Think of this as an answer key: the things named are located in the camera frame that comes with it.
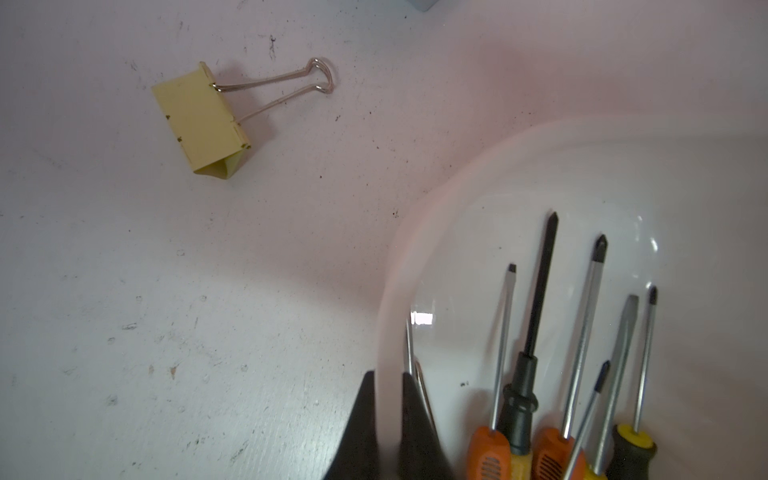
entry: gray object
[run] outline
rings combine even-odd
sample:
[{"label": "gray object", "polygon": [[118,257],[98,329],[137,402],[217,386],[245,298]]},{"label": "gray object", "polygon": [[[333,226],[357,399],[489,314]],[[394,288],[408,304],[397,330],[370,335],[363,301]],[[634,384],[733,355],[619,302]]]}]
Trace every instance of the gray object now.
[{"label": "gray object", "polygon": [[608,370],[611,368],[611,362],[607,361],[603,363],[603,367],[600,369],[600,375],[598,375],[597,382],[594,383],[594,390],[592,396],[589,398],[589,404],[587,405],[587,411],[584,414],[584,420],[581,420],[581,427],[579,427],[578,434],[574,440],[574,448],[571,449],[571,454],[568,456],[568,466],[565,467],[565,473],[563,473],[562,480],[571,480],[571,475],[574,474],[574,468],[576,468],[576,460],[581,452],[581,444],[584,443],[584,438],[589,432],[592,416],[594,415],[594,409],[598,404],[598,396],[603,390],[603,383],[605,383],[605,377],[608,375]]},{"label": "gray object", "polygon": [[587,358],[587,348],[589,347],[589,336],[592,333],[592,320],[594,319],[594,309],[598,304],[598,294],[600,293],[600,281],[603,278],[603,266],[605,264],[605,254],[608,249],[608,240],[605,235],[600,235],[594,243],[592,250],[592,261],[589,264],[587,273],[587,305],[584,307],[584,319],[581,321],[581,335],[576,349],[576,358],[574,359],[573,372],[571,373],[571,383],[568,386],[568,400],[565,402],[565,415],[563,415],[563,426],[560,428],[560,435],[566,440],[571,436],[571,427],[573,426],[574,409],[576,408],[576,398],[578,398],[578,386],[581,381],[581,374],[584,371],[584,361]]},{"label": "gray object", "polygon": [[427,10],[429,10],[429,7],[437,3],[437,0],[408,0],[408,1],[411,2],[414,7],[421,10],[422,12],[426,12]]},{"label": "gray object", "polygon": [[608,380],[607,404],[605,406],[605,416],[598,430],[598,443],[594,449],[594,461],[591,463],[592,472],[598,477],[605,472],[605,456],[607,450],[608,434],[611,432],[611,426],[614,422],[614,413],[616,412],[616,402],[619,398],[619,389],[621,388],[621,379],[624,376],[624,367],[627,365],[629,356],[629,347],[632,344],[632,332],[634,324],[637,323],[637,307],[640,299],[637,295],[627,297],[624,304],[624,310],[621,312],[621,324],[619,333],[616,337],[614,352],[611,356],[611,374]]},{"label": "gray object", "polygon": [[491,421],[488,424],[491,427],[491,430],[496,430],[496,422],[498,421],[498,399],[502,396],[502,370],[504,369],[504,360],[507,358],[507,336],[509,334],[509,319],[512,317],[512,294],[515,292],[516,278],[517,267],[514,263],[510,263],[504,281],[506,287],[504,317],[502,318],[502,334],[498,339],[496,377],[493,381],[493,408],[491,409]]},{"label": "gray object", "polygon": [[634,422],[632,430],[635,433],[640,431],[640,417],[643,413],[643,397],[645,396],[645,381],[648,378],[648,360],[650,360],[650,342],[654,337],[654,322],[656,321],[656,300],[657,289],[655,286],[650,288],[648,299],[648,308],[645,318],[645,349],[643,350],[643,365],[640,368],[640,385],[637,387],[637,404],[634,407]]}]

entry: black screwdriver handle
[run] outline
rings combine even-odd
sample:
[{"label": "black screwdriver handle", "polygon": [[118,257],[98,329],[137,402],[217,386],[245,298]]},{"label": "black screwdriver handle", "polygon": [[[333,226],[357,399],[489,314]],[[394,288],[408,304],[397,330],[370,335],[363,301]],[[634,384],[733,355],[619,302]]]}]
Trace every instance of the black screwdriver handle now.
[{"label": "black screwdriver handle", "polygon": [[614,425],[614,457],[605,471],[608,480],[648,480],[648,466],[656,455],[656,443],[649,449],[639,447],[623,436]]}]

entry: yellow screwdriver handle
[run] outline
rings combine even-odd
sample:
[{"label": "yellow screwdriver handle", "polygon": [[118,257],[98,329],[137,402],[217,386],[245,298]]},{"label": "yellow screwdriver handle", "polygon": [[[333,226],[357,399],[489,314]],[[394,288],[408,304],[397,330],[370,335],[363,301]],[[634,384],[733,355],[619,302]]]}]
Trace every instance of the yellow screwdriver handle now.
[{"label": "yellow screwdriver handle", "polygon": [[531,467],[533,466],[533,452],[527,455],[513,455],[510,466],[511,480],[531,480]]},{"label": "yellow screwdriver handle", "polygon": [[589,468],[584,472],[584,480],[608,480],[608,477],[603,475],[595,475]]}]

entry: black screwdriver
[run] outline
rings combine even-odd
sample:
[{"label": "black screwdriver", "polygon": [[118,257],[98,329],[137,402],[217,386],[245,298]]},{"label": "black screwdriver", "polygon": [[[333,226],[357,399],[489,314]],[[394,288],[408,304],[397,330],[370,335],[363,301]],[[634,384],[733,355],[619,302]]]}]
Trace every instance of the black screwdriver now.
[{"label": "black screwdriver", "polygon": [[549,279],[549,267],[552,263],[554,238],[558,232],[558,214],[553,212],[547,219],[544,244],[541,247],[541,262],[536,277],[531,319],[528,323],[528,336],[525,348],[518,354],[515,374],[512,382],[504,386],[504,405],[498,419],[498,430],[509,440],[512,453],[511,480],[523,480],[531,477],[531,424],[533,413],[538,408],[538,400],[533,393],[536,377],[536,337],[541,310],[544,307],[544,295]]}]

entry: orange screwdriver handle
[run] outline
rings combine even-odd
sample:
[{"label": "orange screwdriver handle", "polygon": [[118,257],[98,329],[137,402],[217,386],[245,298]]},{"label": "orange screwdriver handle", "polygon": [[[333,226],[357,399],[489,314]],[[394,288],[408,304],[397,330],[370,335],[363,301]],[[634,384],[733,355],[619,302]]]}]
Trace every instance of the orange screwdriver handle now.
[{"label": "orange screwdriver handle", "polygon": [[509,480],[509,442],[498,430],[480,427],[469,441],[467,480]]},{"label": "orange screwdriver handle", "polygon": [[[534,480],[561,480],[575,442],[573,437],[567,441],[563,439],[557,429],[544,430],[536,445],[537,448],[534,448],[532,478]],[[582,480],[586,468],[587,459],[583,452],[579,452],[571,479]]]}]

